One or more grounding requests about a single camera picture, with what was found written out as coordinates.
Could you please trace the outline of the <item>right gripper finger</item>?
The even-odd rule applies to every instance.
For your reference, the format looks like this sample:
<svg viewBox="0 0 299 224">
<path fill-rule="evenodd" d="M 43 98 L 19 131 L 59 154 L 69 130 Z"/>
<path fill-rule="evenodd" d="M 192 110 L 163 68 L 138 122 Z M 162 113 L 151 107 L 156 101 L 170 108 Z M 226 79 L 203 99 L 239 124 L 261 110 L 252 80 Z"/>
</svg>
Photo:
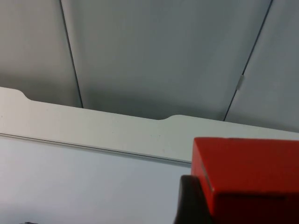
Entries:
<svg viewBox="0 0 299 224">
<path fill-rule="evenodd" d="M 199 179 L 193 175 L 180 177 L 175 224 L 212 224 Z"/>
</svg>

